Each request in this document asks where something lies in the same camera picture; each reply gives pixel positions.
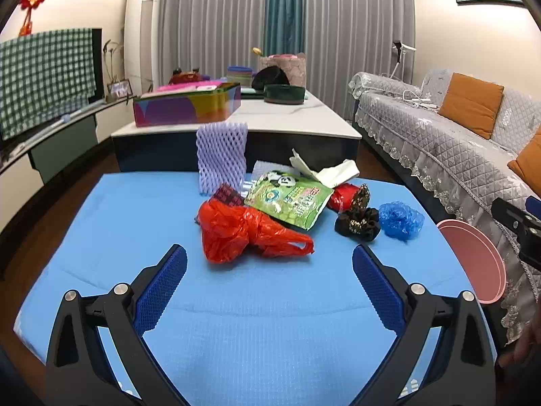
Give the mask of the person's right hand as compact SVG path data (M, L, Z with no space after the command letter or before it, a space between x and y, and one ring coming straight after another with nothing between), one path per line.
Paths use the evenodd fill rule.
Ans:
M532 349L540 345L540 312L536 312L528 326L515 344L513 351L508 351L498 358L500 367L522 363L530 355Z

